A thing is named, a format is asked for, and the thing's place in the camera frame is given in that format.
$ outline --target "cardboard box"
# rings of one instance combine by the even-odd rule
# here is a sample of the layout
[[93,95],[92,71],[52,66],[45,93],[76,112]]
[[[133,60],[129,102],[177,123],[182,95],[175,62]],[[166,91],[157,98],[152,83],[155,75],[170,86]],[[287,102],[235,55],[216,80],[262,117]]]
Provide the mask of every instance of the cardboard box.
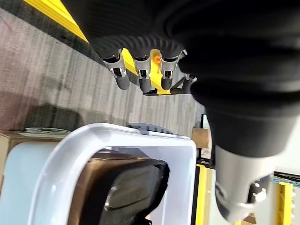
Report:
[[60,142],[64,135],[34,134],[29,132],[0,130],[0,194],[4,180],[3,172],[9,152],[23,142]]
[[202,128],[193,128],[192,140],[197,148],[209,148],[210,130]]
[[242,225],[252,225],[252,224],[256,224],[254,213],[251,213],[242,221]]

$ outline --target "orange dot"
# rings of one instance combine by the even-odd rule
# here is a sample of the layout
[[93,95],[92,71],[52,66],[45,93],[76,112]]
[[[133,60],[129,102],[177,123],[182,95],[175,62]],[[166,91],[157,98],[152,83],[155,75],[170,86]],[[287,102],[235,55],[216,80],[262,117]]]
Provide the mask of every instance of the orange dot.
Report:
[[160,64],[160,56],[159,56],[159,55],[154,56],[154,61],[155,61],[157,64]]

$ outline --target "yellow beam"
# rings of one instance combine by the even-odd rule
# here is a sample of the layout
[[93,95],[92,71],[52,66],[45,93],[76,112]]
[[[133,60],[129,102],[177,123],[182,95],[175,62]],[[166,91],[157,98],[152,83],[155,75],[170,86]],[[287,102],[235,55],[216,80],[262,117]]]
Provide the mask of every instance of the yellow beam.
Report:
[[293,185],[280,182],[277,190],[276,225],[291,225]]
[[[88,42],[88,40],[85,38],[84,34],[70,15],[70,13],[67,11],[65,6],[62,4],[60,0],[24,0],[37,10],[41,11],[63,27],[67,28],[72,33],[76,34],[81,39]],[[133,59],[127,49],[123,49],[123,58],[125,62],[126,68],[133,72],[135,75],[135,65],[133,62]],[[158,54],[157,50],[152,51],[151,53],[151,84],[153,87],[157,89],[157,93],[159,95],[161,94],[170,94],[169,90],[163,90],[161,87],[161,77],[162,74],[160,73],[159,64],[157,64],[154,61],[154,56]]]
[[198,195],[197,195],[196,225],[203,225],[207,168],[199,164],[197,164],[197,166],[200,167],[200,171],[199,171],[199,183],[198,183]]

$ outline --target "gray carpet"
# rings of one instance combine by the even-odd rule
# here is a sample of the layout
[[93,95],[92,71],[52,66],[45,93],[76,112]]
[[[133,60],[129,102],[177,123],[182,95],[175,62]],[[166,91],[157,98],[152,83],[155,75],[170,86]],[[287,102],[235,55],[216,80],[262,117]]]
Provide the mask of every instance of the gray carpet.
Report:
[[146,97],[133,83],[120,90],[84,41],[26,3],[0,7],[0,129],[142,122],[191,135],[203,109],[191,95]]

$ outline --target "yellow rail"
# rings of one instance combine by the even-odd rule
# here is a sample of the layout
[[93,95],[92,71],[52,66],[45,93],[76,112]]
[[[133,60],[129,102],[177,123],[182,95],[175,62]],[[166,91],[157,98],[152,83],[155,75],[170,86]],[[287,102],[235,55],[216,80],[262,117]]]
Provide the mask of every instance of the yellow rail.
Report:
[[207,168],[199,164],[197,164],[197,166],[199,167],[200,171],[199,171],[199,183],[198,183],[198,195],[197,195],[196,225],[203,225]]
[[[60,0],[24,0],[37,10],[41,11],[63,27],[67,28],[72,33],[76,34],[78,37],[82,38],[86,42],[88,41],[70,13],[67,11],[65,6],[61,3]],[[135,75],[135,65],[133,59],[127,49],[123,49],[123,58],[126,68],[133,72]],[[169,90],[164,90],[161,87],[161,73],[159,70],[159,65],[154,61],[153,57],[157,55],[157,51],[151,53],[151,84],[157,89],[158,94],[170,94]]]
[[280,182],[277,190],[276,225],[292,224],[293,185]]

